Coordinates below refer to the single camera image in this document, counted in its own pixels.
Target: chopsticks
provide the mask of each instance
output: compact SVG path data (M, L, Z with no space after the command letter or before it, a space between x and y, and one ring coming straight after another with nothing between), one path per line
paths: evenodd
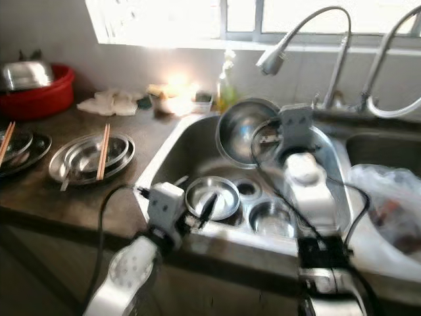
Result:
M104 179L105 162L107 160L107 148L108 148L109 138L110 138L110 124L106 124L105 129L104 129L104 138L102 142L101 154L99 156L97 180Z
M9 146L9 142L12 138L14 126L16 125L16 122L11 122L9 126L7 127L5 137L3 138L3 141L0 146L0 167L1 163L3 162L3 159L5 158L7 146Z

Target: cloth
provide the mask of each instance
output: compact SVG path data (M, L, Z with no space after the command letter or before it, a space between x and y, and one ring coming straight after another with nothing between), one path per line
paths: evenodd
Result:
M95 93L93 99L85 100L77 105L81 111L103 116L135 115L137 100L143 96L140 93L129 93L119 89L109 89Z

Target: plastic bottle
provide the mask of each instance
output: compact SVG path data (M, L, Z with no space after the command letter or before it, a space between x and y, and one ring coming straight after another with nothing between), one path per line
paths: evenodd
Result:
M227 49L224 56L225 62L222 65L222 72L219 75L217 83L218 95L216 99L216 106L221 113L225 112L231 105L237 102L239 98L237 89L233 85L231 78L235 53L232 50Z

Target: countertop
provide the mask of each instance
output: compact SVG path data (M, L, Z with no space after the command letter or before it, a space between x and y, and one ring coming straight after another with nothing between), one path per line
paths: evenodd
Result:
M69 110L35 122L18 123L17 127L50 135L53 139L48 154L34 166L9 178L0 179L1 212L33 216L51 222L96 230L98 213L106 194L119 184L133 184L153 158L179 119L155 117L153 110L138 110L132 117L101 117ZM60 191L60 184L51 180L48 165L55 152L69 141L94 133L103 133L106 123L111 132L133 138L136 150L132 162L118 176L90 186L71 187ZM117 192L110 200L104 217L105 231L129 238L145 226L133 194Z

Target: gooseneck faucet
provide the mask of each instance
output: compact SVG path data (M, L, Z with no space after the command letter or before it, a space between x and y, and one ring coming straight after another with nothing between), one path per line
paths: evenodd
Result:
M390 43L392 42L392 39L395 37L396 31L401 27L402 24L404 24L408 19L410 19L412 16L417 15L421 13L421 6L416 7L415 9L409 11L405 16L403 16L394 27L390 30L390 32L383 37L382 43L380 44L380 48L377 52L377 55L374 57L373 65L371 66L370 72L368 74L368 79L364 85L364 88L362 89L361 93L361 106L360 111L364 111L367 107L370 109L372 113L377 115L378 117L383 117L385 119L391 119L394 117L400 117L404 114L407 114L409 112L412 112L419 106L421 106L421 98L416 100L413 104L397 110L397 111L383 111L376 108L374 105L371 93L372 88L374 85L374 81L376 81L376 78L379 74L380 68L383 65L385 56L387 51L390 48Z
M316 16L331 10L339 10L345 13L348 19L348 31L345 33L345 36L342 39L341 49L339 51L339 55L337 57L337 61L334 68L334 73L332 74L332 78L330 80L330 85L328 88L328 92L323 101L323 108L329 109L332 107L332 101L334 99L334 94L336 90L337 83L339 81L339 77L341 75L341 71L343 68L343 64L345 62L345 57L349 48L349 40L351 38L351 17L349 16L348 11L346 11L342 7L332 6L326 7L312 13L304 20L302 20L292 31L290 31L285 37L273 48L266 50L263 55L260 57L259 61L257 62L256 66L258 66L262 73L267 75L275 75L278 73L279 69L282 66L282 63L285 60L285 49L293 39L293 37L299 32L299 30L310 20L315 18Z

